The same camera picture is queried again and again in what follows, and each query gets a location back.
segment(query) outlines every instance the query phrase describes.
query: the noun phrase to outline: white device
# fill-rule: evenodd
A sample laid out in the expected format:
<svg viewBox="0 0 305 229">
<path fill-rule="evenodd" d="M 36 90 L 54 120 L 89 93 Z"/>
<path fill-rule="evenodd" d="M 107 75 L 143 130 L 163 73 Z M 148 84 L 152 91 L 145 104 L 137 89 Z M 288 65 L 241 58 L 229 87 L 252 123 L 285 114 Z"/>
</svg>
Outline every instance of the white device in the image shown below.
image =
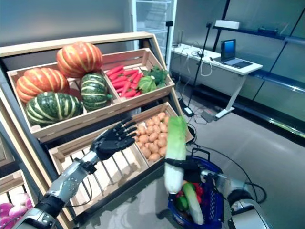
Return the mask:
<svg viewBox="0 0 305 229">
<path fill-rule="evenodd" d="M 239 29 L 240 23 L 237 21 L 216 20 L 215 26 L 229 29 Z"/>
</svg>

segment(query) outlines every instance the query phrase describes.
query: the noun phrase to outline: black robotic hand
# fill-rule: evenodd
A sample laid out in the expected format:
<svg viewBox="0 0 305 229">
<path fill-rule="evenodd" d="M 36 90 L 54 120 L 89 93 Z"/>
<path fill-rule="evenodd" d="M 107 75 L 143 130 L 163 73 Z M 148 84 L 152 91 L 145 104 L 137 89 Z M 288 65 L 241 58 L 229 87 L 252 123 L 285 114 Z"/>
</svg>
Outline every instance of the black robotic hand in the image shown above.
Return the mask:
<svg viewBox="0 0 305 229">
<path fill-rule="evenodd" d="M 107 160 L 115 152 L 126 149 L 134 143 L 132 133 L 137 128 L 132 127 L 135 122 L 130 122 L 131 118 L 124 119 L 112 129 L 106 130 L 99 135 L 92 143 L 90 150 L 95 152 L 100 160 Z"/>
</svg>

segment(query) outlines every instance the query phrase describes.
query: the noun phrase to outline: carrot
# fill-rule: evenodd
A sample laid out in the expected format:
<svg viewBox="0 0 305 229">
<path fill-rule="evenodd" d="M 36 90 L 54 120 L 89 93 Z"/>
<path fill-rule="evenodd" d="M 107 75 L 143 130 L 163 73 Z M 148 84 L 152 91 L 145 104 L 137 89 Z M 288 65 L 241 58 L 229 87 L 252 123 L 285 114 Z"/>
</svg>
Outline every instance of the carrot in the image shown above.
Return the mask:
<svg viewBox="0 0 305 229">
<path fill-rule="evenodd" d="M 133 83 L 137 84 L 140 81 L 140 79 L 142 78 L 142 76 L 143 76 L 143 74 L 139 73 L 137 75 L 137 77 L 135 77 L 135 79 L 133 80 Z"/>
<path fill-rule="evenodd" d="M 119 89 L 121 87 L 124 87 L 129 81 L 119 81 L 113 84 L 115 89 Z"/>
<path fill-rule="evenodd" d="M 121 93 L 122 91 L 123 91 L 122 87 L 116 90 L 117 93 Z"/>
<path fill-rule="evenodd" d="M 130 88 L 130 85 L 132 84 L 132 82 L 127 81 L 123 87 L 123 91 L 121 94 L 121 97 L 125 96 L 125 93 L 127 92 L 127 90 Z"/>
<path fill-rule="evenodd" d="M 115 80 L 112 80 L 111 83 L 117 83 L 117 82 L 126 81 L 126 80 L 127 80 L 127 77 L 123 75 L 123 76 L 119 76 Z"/>
<path fill-rule="evenodd" d="M 126 71 L 124 71 L 124 75 L 132 75 L 132 74 L 135 74 L 135 73 L 138 73 L 139 72 L 139 70 L 126 70 Z"/>
<path fill-rule="evenodd" d="M 110 70 L 106 73 L 106 75 L 107 75 L 107 76 L 110 76 L 110 75 L 112 75 L 112 74 L 115 74 L 115 73 L 117 73 L 118 71 L 122 70 L 123 67 L 124 67 L 124 65 L 120 65 L 120 66 L 117 66 L 117 67 L 115 67 L 115 68 L 112 68 L 112 69 L 110 69 Z"/>
<path fill-rule="evenodd" d="M 112 74 L 111 76 L 108 76 L 108 78 L 113 81 L 115 80 L 116 78 L 119 77 L 119 75 L 123 74 L 124 70 L 120 70 L 119 72 L 116 72 L 115 74 Z"/>
<path fill-rule="evenodd" d="M 124 97 L 131 98 L 131 97 L 134 97 L 136 94 L 137 94 L 136 90 L 130 90 L 130 91 L 125 93 Z"/>
<path fill-rule="evenodd" d="M 138 73 L 134 73 L 131 77 L 128 78 L 130 82 L 134 81 L 134 79 L 138 76 Z"/>
</svg>

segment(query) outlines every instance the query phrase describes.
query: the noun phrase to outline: pumpkin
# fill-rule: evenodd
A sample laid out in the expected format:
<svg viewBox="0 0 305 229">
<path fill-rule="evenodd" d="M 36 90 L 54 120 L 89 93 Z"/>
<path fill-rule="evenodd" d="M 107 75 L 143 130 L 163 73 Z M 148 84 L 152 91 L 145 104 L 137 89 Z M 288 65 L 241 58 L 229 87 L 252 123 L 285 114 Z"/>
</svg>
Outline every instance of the pumpkin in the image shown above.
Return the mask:
<svg viewBox="0 0 305 229">
<path fill-rule="evenodd" d="M 102 61 L 100 49 L 86 42 L 66 45 L 57 52 L 59 70 L 72 78 L 82 78 L 86 73 L 100 70 Z"/>
<path fill-rule="evenodd" d="M 81 79 L 81 97 L 87 111 L 106 106 L 107 101 L 112 98 L 107 92 L 107 83 L 102 75 L 89 73 Z"/>
<path fill-rule="evenodd" d="M 68 92 L 69 83 L 61 72 L 52 68 L 32 68 L 16 82 L 18 97 L 24 103 L 42 92 Z"/>
<path fill-rule="evenodd" d="M 26 114 L 32 125 L 46 126 L 83 113 L 81 102 L 64 93 L 44 92 L 26 105 Z"/>
</svg>

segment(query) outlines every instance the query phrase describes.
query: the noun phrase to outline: black cable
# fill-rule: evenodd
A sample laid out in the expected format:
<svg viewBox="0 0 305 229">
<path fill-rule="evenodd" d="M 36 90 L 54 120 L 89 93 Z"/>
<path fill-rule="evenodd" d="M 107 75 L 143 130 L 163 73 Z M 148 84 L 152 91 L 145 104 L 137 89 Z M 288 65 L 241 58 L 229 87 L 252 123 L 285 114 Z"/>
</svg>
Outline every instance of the black cable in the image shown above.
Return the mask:
<svg viewBox="0 0 305 229">
<path fill-rule="evenodd" d="M 89 183 L 89 187 L 90 187 L 90 196 L 89 196 L 89 200 L 88 200 L 86 203 L 78 204 L 78 205 L 65 206 L 65 208 L 80 207 L 80 206 L 89 204 L 89 202 L 92 200 L 92 187 L 91 187 L 91 183 L 90 183 L 90 180 L 89 180 L 88 177 L 87 177 L 87 179 L 88 179 L 88 183 Z"/>
<path fill-rule="evenodd" d="M 244 174 L 245 174 L 246 177 L 248 178 L 249 182 L 251 183 L 251 186 L 252 186 L 252 188 L 253 188 L 253 192 L 254 192 L 254 195 L 255 195 L 255 200 L 256 200 L 256 202 L 258 203 L 257 193 L 256 193 L 256 190 L 255 190 L 255 188 L 254 188 L 254 186 L 256 186 L 256 185 L 254 185 L 254 184 L 252 183 L 250 177 L 248 176 L 248 174 L 246 173 L 246 171 L 243 169 L 243 167 L 241 167 L 241 166 L 240 166 L 237 162 L 235 162 L 233 159 L 231 159 L 231 158 L 228 157 L 227 155 L 225 155 L 225 154 L 219 152 L 218 150 L 215 150 L 215 149 L 212 149 L 212 148 L 209 148 L 209 147 L 206 147 L 206 146 L 201 146 L 201 145 L 199 145 L 199 144 L 197 144 L 197 143 L 195 143 L 195 142 L 193 142 L 193 144 L 195 144 L 198 148 L 202 147 L 202 148 L 205 148 L 205 149 L 209 149 L 209 150 L 215 151 L 215 152 L 219 153 L 220 155 L 222 155 L 222 156 L 228 158 L 228 159 L 229 159 L 230 161 L 232 161 L 234 164 L 236 164 L 236 165 L 244 172 Z"/>
<path fill-rule="evenodd" d="M 254 183 L 250 183 L 250 182 L 245 182 L 245 184 L 258 187 L 263 192 L 263 194 L 264 194 L 263 199 L 261 199 L 260 201 L 256 201 L 258 204 L 262 204 L 262 203 L 264 203 L 266 201 L 266 199 L 267 199 L 267 192 L 266 192 L 266 190 L 263 187 L 261 187 L 258 184 L 254 184 Z"/>
</svg>

